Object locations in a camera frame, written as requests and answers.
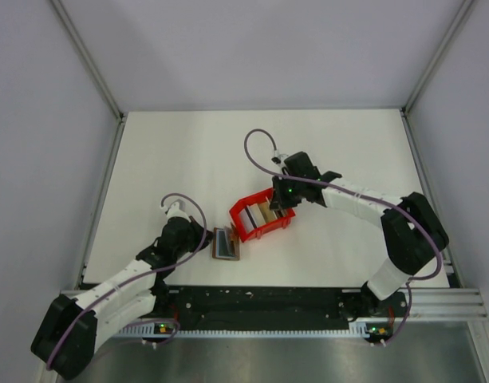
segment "wall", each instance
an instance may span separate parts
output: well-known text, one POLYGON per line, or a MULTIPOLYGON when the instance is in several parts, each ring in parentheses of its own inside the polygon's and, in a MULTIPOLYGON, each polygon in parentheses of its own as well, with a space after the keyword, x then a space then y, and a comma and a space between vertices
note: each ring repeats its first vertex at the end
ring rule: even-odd
POLYGON ((462 277, 489 311, 489 0, 477 2, 412 123, 462 277))
POLYGON ((115 121, 46 1, 0 0, 0 382, 73 283, 115 121))
POLYGON ((63 0, 120 107, 405 104, 462 0, 63 0))

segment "white tabletop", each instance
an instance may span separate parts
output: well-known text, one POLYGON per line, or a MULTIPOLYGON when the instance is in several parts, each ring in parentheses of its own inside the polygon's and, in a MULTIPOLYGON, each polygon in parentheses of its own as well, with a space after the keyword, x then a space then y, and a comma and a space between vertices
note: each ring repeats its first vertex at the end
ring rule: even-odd
MULTIPOLYGON (((307 152, 322 173, 392 195, 421 190, 398 110, 129 113, 84 281, 107 279, 160 235, 163 195, 189 195, 212 230, 230 224, 238 199, 270 188, 270 176, 244 155, 252 128, 268 130, 280 152, 307 152)), ((275 170, 264 135, 251 137, 250 152, 275 170)), ((201 222, 193 207, 187 211, 201 222)), ((359 287, 387 258, 382 232, 369 223, 306 202, 295 211, 287 229, 242 244, 238 262, 213 259, 209 246, 166 282, 359 287)), ((420 274, 434 268, 432 260, 420 274)), ((413 286, 448 287, 448 280, 442 272, 413 286)))

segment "metal floor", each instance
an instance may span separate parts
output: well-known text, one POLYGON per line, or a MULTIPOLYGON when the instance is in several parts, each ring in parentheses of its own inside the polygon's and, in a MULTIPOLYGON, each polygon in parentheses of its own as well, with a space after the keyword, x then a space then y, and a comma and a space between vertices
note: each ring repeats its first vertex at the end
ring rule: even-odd
MULTIPOLYGON (((113 347, 121 341, 110 341, 113 347)), ((475 383, 467 326, 409 324, 386 349, 361 339, 178 339, 116 347, 76 383, 475 383)))

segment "red basket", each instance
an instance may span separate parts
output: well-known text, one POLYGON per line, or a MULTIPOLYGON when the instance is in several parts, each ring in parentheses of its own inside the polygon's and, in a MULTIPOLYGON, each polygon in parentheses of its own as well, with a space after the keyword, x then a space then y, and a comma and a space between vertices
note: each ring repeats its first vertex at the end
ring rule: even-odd
POLYGON ((241 198, 237 203, 230 209, 230 216, 234 221, 235 228, 239 233, 239 238, 241 242, 246 242, 248 239, 260 239, 262 235, 268 233, 269 231, 276 230, 279 228, 286 228, 290 225, 290 221, 293 217, 295 217, 294 210, 286 209, 286 215, 282 218, 278 218, 274 221, 266 223, 261 227, 257 227, 252 231, 247 232, 244 224, 241 222, 239 218, 239 213, 244 210, 246 206, 255 205, 256 203, 267 202, 267 199, 271 200, 273 196, 273 188, 266 189, 259 193, 250 195, 248 197, 241 198))

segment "red tray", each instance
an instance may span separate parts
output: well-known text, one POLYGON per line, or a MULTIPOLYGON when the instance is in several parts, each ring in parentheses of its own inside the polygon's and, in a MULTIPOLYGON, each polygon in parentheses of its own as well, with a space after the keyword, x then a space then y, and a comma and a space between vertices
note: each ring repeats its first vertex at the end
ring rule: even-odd
POLYGON ((267 199, 269 199, 270 201, 272 199, 272 196, 273 196, 273 188, 266 189, 259 193, 241 198, 232 207, 232 209, 230 209, 230 216, 234 221, 235 228, 237 229, 237 233, 239 234, 239 238, 241 239, 241 242, 246 242, 247 240, 253 238, 260 239, 262 235, 268 233, 269 231, 276 230, 279 228, 284 229, 290 225, 290 221, 292 220, 293 217, 295 217, 295 213, 294 210, 292 209, 286 209, 286 215, 284 217, 278 218, 274 221, 266 223, 261 227, 257 227, 252 231, 246 232, 246 228, 244 227, 244 224, 241 222, 241 219, 239 218, 239 213, 242 210, 244 210, 246 206, 255 205, 256 203, 267 202, 267 199))

